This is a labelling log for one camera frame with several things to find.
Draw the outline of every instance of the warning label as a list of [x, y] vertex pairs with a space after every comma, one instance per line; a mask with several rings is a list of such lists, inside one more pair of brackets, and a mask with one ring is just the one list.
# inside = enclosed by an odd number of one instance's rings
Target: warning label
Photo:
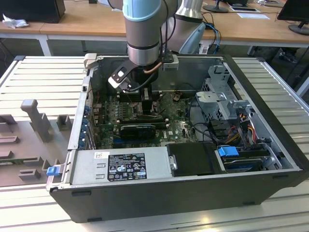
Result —
[[108, 156], [109, 181], [147, 179], [144, 153]]

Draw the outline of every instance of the monitor stand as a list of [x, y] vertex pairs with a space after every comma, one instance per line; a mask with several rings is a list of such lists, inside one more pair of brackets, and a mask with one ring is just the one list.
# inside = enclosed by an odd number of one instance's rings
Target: monitor stand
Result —
[[220, 7], [219, 8], [219, 2], [220, 0], [216, 0], [216, 4], [214, 6], [207, 5], [203, 6], [203, 9], [210, 12], [216, 12], [216, 13], [227, 13], [228, 9]]
[[304, 27], [305, 22], [301, 22], [299, 25], [289, 25], [289, 29], [297, 34], [309, 35], [309, 28]]

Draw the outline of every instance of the desk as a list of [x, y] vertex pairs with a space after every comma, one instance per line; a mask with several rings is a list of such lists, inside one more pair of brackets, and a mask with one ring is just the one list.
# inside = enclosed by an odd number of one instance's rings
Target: desk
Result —
[[[205, 3], [214, 4], [212, 0], [204, 0]], [[232, 10], [226, 3], [220, 6]], [[254, 45], [254, 46], [275, 46], [275, 47], [308, 47], [309, 36], [296, 34], [288, 29], [289, 23], [276, 20], [281, 8], [265, 7], [256, 3], [249, 4], [252, 8], [265, 14], [270, 19], [241, 18], [237, 13], [218, 14], [212, 13], [216, 28], [221, 32], [221, 44], [228, 45]], [[206, 19], [211, 22], [209, 14]], [[205, 32], [203, 42], [209, 43], [213, 40], [213, 33]]]
[[[214, 4], [212, 0], [205, 3]], [[39, 40], [45, 56], [52, 55], [47, 40], [125, 41], [126, 27], [122, 12], [113, 12], [100, 4], [87, 1], [65, 1], [66, 12], [60, 23], [31, 23], [28, 28], [10, 29], [0, 25], [0, 37]], [[261, 12], [279, 12], [281, 8], [251, 4]], [[276, 20], [276, 14], [267, 14], [270, 20], [245, 19], [237, 14], [213, 14], [216, 28], [222, 34], [221, 44], [307, 47], [309, 37], [293, 33], [288, 23]], [[205, 31], [202, 44], [213, 40], [211, 30]]]

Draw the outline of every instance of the barcode sticker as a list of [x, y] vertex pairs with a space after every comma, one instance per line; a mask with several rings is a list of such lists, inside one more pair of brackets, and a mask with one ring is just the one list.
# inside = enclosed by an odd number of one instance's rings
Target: barcode sticker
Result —
[[109, 155], [109, 151], [95, 152], [95, 159], [107, 159]]

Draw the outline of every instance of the gray robot arm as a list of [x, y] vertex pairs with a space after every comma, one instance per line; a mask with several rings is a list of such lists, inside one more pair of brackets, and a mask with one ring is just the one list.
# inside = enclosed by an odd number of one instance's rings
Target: gray robot arm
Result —
[[109, 78], [109, 83], [123, 92], [130, 91], [130, 76], [146, 79], [140, 87], [152, 82], [153, 74], [163, 63], [160, 59], [160, 28], [166, 44], [165, 23], [168, 20], [168, 48], [172, 51], [193, 53], [201, 39], [205, 25], [200, 9], [202, 0], [183, 0], [180, 8], [177, 0], [108, 0], [108, 4], [122, 9], [126, 22], [126, 39], [129, 60], [125, 61]]

